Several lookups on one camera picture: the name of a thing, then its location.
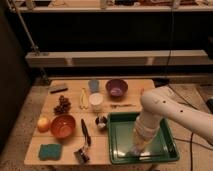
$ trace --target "black wall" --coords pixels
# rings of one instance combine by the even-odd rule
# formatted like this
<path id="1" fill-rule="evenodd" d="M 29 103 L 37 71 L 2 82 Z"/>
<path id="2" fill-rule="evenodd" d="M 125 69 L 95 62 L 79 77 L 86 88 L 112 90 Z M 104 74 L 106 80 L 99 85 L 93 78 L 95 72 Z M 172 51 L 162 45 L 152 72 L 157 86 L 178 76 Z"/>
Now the black wall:
<path id="1" fill-rule="evenodd" d="M 0 1 L 0 151 L 30 88 L 24 52 L 5 17 Z"/>
<path id="2" fill-rule="evenodd" d="M 23 48 L 29 50 L 17 16 L 8 13 L 8 17 Z M 24 13 L 23 17 L 41 51 L 202 49 L 213 36 L 213 12 Z"/>

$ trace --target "teal plastic tray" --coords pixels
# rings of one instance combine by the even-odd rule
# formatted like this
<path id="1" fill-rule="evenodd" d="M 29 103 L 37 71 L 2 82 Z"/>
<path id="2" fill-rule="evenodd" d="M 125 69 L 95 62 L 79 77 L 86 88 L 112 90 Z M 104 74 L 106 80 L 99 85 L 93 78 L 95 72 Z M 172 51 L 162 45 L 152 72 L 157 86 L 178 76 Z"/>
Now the teal plastic tray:
<path id="1" fill-rule="evenodd" d="M 163 119 L 153 141 L 139 157 L 127 155 L 133 146 L 132 133 L 139 113 L 109 113 L 109 154 L 112 164 L 161 163 L 179 160 L 179 152 L 172 138 L 167 121 Z"/>

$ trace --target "green sponge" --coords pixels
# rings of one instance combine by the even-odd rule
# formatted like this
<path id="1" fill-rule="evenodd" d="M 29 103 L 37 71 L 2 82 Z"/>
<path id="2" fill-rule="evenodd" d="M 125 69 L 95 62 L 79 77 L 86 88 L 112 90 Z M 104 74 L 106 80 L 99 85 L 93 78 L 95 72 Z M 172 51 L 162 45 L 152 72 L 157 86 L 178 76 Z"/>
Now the green sponge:
<path id="1" fill-rule="evenodd" d="M 61 144 L 41 144 L 38 157 L 40 160 L 59 160 L 61 151 Z"/>

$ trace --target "brown bowl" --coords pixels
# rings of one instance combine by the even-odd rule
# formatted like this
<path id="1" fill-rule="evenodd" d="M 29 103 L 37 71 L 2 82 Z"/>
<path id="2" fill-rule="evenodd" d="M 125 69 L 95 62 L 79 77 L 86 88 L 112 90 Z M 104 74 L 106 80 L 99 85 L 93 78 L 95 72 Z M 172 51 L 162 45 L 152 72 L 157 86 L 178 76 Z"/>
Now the brown bowl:
<path id="1" fill-rule="evenodd" d="M 56 138 L 67 138 L 75 130 L 75 119 L 71 115 L 60 115 L 57 116 L 51 123 L 50 131 Z"/>

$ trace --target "white cup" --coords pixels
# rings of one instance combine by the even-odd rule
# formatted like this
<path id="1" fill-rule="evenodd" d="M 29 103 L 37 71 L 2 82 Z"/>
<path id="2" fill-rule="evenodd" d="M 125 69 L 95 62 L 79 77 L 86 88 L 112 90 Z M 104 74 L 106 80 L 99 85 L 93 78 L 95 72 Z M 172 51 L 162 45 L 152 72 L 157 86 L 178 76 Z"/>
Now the white cup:
<path id="1" fill-rule="evenodd" d="M 93 112 L 100 112 L 102 109 L 103 95 L 101 93 L 93 93 L 89 96 L 89 103 Z"/>

